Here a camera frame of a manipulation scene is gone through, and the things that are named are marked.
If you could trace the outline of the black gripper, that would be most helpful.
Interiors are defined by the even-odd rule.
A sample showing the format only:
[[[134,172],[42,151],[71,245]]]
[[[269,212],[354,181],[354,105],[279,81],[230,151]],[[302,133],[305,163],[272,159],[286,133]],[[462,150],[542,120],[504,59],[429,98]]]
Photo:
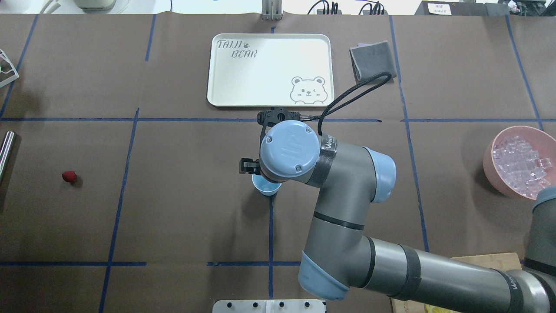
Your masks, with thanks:
[[[259,159],[241,158],[240,174],[261,175],[261,165]]]

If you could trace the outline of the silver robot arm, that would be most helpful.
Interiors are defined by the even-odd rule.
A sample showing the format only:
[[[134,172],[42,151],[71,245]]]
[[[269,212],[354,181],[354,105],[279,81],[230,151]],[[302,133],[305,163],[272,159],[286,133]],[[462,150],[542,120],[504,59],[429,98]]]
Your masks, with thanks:
[[[369,206],[389,198],[397,169],[385,154],[317,133],[298,120],[262,122],[258,160],[240,173],[319,188],[298,272],[314,296],[350,287],[462,313],[555,311],[555,188],[538,195],[520,270],[500,271],[364,235]]]

